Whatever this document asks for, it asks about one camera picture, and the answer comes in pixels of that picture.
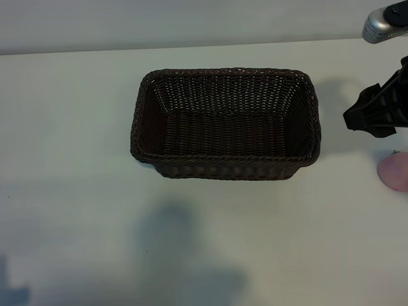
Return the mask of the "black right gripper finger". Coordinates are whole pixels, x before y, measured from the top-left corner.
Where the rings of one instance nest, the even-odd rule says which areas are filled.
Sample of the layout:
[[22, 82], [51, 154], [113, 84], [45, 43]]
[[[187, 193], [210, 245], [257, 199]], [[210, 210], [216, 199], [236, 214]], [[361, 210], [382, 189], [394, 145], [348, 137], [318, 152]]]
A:
[[344, 112], [350, 130], [395, 130], [407, 127], [407, 69], [401, 68], [383, 85], [360, 92], [357, 102]]
[[367, 132], [375, 138], [386, 138], [397, 133], [394, 127], [384, 126], [370, 126], [367, 128]]

